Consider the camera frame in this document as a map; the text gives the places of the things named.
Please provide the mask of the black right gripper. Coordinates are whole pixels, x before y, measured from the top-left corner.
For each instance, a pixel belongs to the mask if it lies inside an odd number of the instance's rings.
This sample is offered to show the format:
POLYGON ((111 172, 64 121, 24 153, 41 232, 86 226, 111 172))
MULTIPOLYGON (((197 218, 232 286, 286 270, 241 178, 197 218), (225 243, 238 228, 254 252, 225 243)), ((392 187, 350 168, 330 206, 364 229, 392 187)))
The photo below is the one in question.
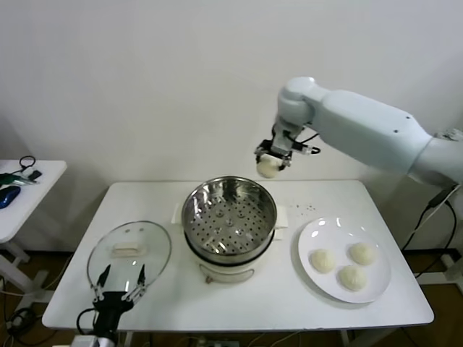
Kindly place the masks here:
POLYGON ((255 160, 256 163, 259 164, 261 162, 261 158, 264 155, 269 155, 274 158, 278 158, 281 160, 279 164, 279 170, 283 171, 285 168, 291 166, 292 163, 292 152, 289 152, 286 155, 277 153, 271 149, 272 141, 271 140, 263 140, 257 147, 255 151, 255 160))

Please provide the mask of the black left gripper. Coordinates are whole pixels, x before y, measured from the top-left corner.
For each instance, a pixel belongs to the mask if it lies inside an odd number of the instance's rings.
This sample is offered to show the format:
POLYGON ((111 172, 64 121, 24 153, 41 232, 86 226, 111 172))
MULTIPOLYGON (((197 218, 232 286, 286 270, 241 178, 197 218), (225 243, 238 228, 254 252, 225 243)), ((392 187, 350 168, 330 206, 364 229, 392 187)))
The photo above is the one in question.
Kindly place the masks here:
POLYGON ((134 307, 133 301, 139 301, 145 294, 145 265, 140 269, 135 287, 128 292, 107 291, 103 292, 110 273, 111 266, 98 276, 96 284, 92 285, 94 299, 93 307, 98 316, 94 324, 96 335, 115 335, 121 316, 134 307))

